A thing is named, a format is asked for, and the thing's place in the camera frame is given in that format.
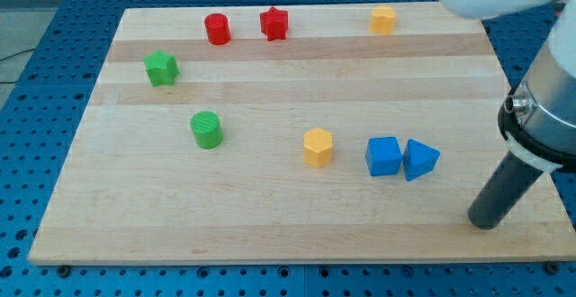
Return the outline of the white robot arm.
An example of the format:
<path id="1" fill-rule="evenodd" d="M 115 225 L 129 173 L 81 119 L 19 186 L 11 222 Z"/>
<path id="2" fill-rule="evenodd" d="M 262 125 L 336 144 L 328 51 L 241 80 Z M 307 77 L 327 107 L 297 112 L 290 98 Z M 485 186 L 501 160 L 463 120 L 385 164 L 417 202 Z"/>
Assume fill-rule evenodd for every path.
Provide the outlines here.
<path id="1" fill-rule="evenodd" d="M 469 19 L 491 19 L 559 0 L 439 0 Z M 548 173 L 575 169 L 575 0 L 562 14 L 499 117 L 508 148 Z"/>

